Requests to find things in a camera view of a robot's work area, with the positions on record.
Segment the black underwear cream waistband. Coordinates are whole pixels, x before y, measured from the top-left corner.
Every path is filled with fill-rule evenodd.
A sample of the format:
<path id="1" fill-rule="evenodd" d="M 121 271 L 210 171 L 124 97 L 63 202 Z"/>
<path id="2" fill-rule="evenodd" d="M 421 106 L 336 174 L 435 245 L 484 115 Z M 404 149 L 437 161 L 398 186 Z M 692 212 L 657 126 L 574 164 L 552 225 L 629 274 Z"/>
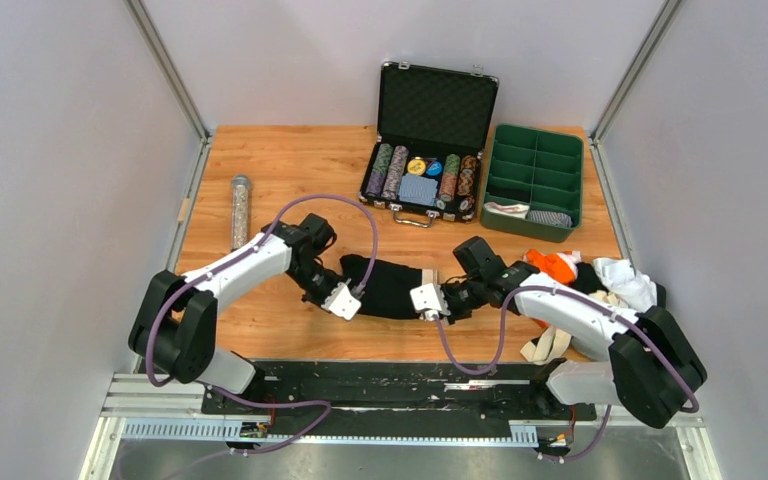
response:
<path id="1" fill-rule="evenodd" d="M 434 269 L 376 260 L 363 290 L 358 313 L 390 320 L 416 320 L 418 314 L 410 291 L 438 279 L 439 273 Z"/>

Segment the grey striped underwear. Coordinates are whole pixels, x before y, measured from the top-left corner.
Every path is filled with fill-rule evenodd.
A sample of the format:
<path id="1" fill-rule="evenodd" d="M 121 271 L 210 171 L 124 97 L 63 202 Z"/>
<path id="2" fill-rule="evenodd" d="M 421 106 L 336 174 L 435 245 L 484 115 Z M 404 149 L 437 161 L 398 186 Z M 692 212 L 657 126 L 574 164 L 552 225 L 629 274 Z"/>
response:
<path id="1" fill-rule="evenodd" d="M 565 212 L 551 210 L 530 210 L 526 215 L 526 219 L 531 222 L 557 228 L 569 229 L 573 227 L 572 217 Z"/>

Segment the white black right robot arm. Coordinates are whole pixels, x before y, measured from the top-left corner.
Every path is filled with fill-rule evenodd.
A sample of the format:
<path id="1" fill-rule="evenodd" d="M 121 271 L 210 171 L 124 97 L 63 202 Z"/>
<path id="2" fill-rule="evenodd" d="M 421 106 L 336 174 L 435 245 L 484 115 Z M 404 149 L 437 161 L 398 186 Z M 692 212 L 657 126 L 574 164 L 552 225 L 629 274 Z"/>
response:
<path id="1" fill-rule="evenodd" d="M 454 248 L 465 278 L 442 289 L 448 321 L 492 306 L 571 335 L 584 363 L 564 361 L 531 390 L 544 417 L 576 404 L 620 405 L 641 423 L 665 427 L 678 413 L 696 413 L 708 378 L 674 316 L 654 305 L 643 312 L 610 305 L 552 279 L 523 261 L 506 264 L 484 238 Z"/>

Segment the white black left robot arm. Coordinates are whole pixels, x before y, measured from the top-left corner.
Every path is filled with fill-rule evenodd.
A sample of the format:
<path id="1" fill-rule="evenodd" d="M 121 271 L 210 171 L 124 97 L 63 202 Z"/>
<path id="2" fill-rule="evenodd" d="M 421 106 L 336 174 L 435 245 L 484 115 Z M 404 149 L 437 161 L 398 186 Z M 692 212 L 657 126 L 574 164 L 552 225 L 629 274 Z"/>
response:
<path id="1" fill-rule="evenodd" d="M 286 274 L 302 299 L 344 320 L 361 302 L 348 278 L 325 268 L 320 259 L 336 239 L 327 220 L 309 214 L 298 225 L 263 229 L 248 244 L 220 260 L 184 275 L 163 270 L 152 277 L 129 334 L 128 347 L 147 365 L 185 384 L 206 383 L 228 392 L 243 413 L 266 400 L 262 372 L 249 360 L 216 344 L 218 316 L 266 280 Z"/>

